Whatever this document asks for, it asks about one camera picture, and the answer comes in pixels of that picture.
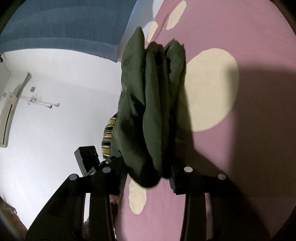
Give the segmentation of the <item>person's left hand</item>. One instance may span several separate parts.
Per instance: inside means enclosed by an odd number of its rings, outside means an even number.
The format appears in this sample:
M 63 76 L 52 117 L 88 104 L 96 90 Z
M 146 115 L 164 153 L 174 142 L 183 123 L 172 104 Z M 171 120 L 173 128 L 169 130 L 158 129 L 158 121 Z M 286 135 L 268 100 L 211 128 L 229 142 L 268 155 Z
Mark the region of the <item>person's left hand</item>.
M 89 217 L 83 223 L 83 240 L 117 240 L 114 222 L 119 195 L 90 194 Z

